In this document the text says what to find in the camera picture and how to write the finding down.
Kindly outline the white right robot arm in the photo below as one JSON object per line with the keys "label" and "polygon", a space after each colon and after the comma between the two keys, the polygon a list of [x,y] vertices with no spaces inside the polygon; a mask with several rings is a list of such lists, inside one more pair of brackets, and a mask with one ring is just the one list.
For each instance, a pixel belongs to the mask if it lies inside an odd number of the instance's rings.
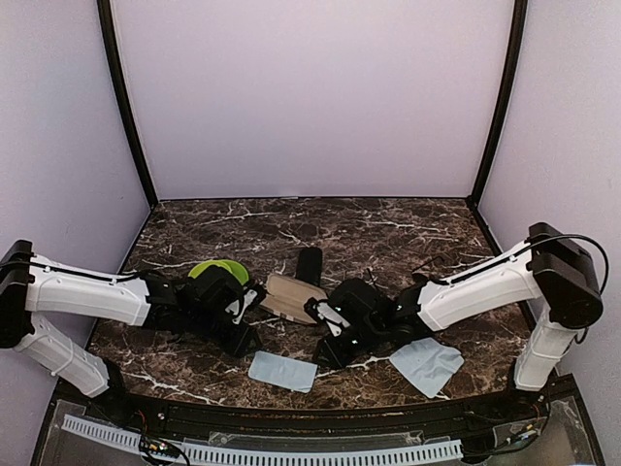
{"label": "white right robot arm", "polygon": [[309,299],[305,312],[329,332],[315,348],[315,364],[339,370],[361,353],[396,347],[390,363],[428,398],[436,397],[464,360],[434,342],[435,334],[505,305],[540,300],[535,330],[513,365],[513,385],[495,401],[495,412],[515,421],[533,404],[580,331],[603,314],[606,280],[580,246],[584,236],[563,234],[540,222],[526,240],[471,269],[443,279],[421,274],[391,298],[361,279],[347,279],[324,299]]}

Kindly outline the plaid brown glasses case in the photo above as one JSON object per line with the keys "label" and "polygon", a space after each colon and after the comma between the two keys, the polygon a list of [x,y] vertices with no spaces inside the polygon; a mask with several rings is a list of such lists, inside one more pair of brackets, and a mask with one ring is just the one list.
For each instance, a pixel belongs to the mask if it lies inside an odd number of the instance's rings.
{"label": "plaid brown glasses case", "polygon": [[316,325],[305,312],[305,304],[311,299],[327,298],[326,292],[315,285],[279,274],[271,274],[266,282],[267,295],[259,307],[280,318],[304,324]]}

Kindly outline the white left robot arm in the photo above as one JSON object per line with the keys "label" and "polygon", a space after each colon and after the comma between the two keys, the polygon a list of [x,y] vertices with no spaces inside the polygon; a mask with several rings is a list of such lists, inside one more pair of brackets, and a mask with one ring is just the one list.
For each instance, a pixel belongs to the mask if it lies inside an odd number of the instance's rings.
{"label": "white left robot arm", "polygon": [[216,265],[181,280],[153,271],[100,274],[54,262],[35,253],[31,242],[17,240],[1,258],[1,346],[37,361],[82,395],[99,398],[104,413],[127,423],[137,403],[123,391],[117,366],[75,344],[47,320],[48,313],[189,333],[243,357],[261,344],[244,315],[265,296],[260,284],[242,283]]}

